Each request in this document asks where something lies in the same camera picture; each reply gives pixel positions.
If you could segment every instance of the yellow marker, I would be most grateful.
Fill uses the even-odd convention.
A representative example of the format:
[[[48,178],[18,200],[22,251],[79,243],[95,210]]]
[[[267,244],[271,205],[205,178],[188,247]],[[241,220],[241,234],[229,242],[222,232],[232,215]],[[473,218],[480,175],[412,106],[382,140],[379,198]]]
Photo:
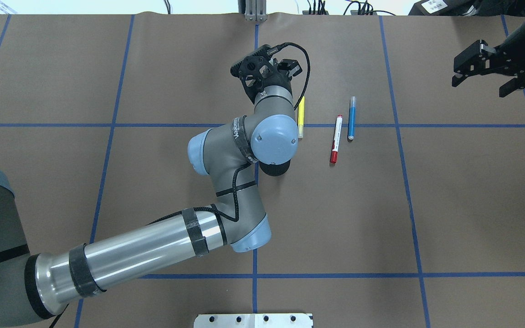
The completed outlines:
[[[303,121],[305,118],[305,96],[301,98],[301,102],[299,103],[299,107],[297,109],[298,111],[298,117],[297,117],[297,126],[299,127],[299,139],[303,138]]]

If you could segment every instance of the red marker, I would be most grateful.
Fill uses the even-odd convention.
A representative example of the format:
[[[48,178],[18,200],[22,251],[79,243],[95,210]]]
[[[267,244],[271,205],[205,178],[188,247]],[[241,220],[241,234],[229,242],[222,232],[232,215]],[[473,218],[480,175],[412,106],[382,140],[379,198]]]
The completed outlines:
[[[335,133],[334,133],[334,143],[331,148],[331,157],[329,162],[335,164],[337,162],[337,151],[340,149],[340,135],[341,135],[341,123],[344,120],[344,117],[338,115],[335,119]]]

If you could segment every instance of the white floor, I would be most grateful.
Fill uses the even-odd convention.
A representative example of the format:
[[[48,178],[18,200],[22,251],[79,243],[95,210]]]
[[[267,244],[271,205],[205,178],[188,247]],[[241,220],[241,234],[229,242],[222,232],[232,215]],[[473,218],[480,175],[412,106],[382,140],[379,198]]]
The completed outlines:
[[[387,10],[396,15],[408,15],[417,0],[370,0],[375,10]],[[237,12],[237,0],[170,0],[171,13],[215,14]],[[325,8],[331,15],[341,15],[347,0],[326,0]],[[267,0],[267,12],[302,13],[307,0]],[[167,13],[163,0],[0,0],[0,14],[131,14],[140,12]]]

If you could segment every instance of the sticker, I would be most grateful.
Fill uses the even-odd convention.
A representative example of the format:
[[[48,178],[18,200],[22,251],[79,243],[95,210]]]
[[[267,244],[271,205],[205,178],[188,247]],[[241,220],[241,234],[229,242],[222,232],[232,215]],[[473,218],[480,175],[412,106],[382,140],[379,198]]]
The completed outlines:
[[[437,12],[443,8],[448,7],[443,0],[429,0],[427,2],[423,2],[421,5],[429,13]]]

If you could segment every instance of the marker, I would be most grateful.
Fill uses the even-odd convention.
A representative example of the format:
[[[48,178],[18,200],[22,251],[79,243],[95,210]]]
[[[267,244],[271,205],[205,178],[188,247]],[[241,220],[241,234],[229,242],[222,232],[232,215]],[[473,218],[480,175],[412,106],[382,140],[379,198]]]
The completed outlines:
[[[350,98],[350,118],[348,118],[348,140],[354,140],[354,123],[356,121],[356,96]]]
[[[305,118],[305,96],[301,97],[301,102],[297,108],[297,126],[299,127],[299,139],[303,139],[303,120]]]
[[[334,143],[333,148],[331,149],[331,157],[329,158],[331,164],[337,162],[337,151],[340,149],[341,123],[343,120],[344,117],[341,115],[338,115],[335,119]]]

